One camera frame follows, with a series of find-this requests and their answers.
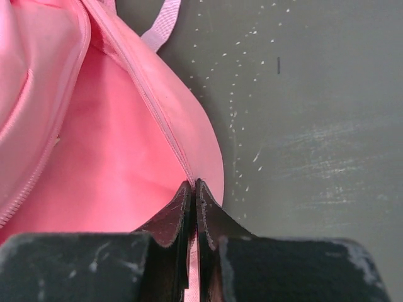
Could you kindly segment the pink student backpack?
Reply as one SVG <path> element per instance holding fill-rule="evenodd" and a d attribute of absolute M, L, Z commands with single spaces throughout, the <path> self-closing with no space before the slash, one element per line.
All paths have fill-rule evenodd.
<path fill-rule="evenodd" d="M 200 300 L 195 190 L 224 197 L 204 109 L 158 50 L 181 3 L 136 34 L 114 1 L 1 2 L 1 246 L 23 233 L 130 233 L 192 188 L 189 286 Z"/>

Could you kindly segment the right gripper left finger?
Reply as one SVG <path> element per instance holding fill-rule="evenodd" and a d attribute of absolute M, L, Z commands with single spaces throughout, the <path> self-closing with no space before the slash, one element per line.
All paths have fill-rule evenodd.
<path fill-rule="evenodd" d="M 1 246 L 2 301 L 182 301 L 192 188 L 130 233 L 23 233 Z"/>

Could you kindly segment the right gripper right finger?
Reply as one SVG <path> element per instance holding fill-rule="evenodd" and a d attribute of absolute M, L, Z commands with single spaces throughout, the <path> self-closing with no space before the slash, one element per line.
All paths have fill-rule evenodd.
<path fill-rule="evenodd" d="M 388 301 L 371 255 L 342 238 L 263 238 L 195 190 L 201 301 Z"/>

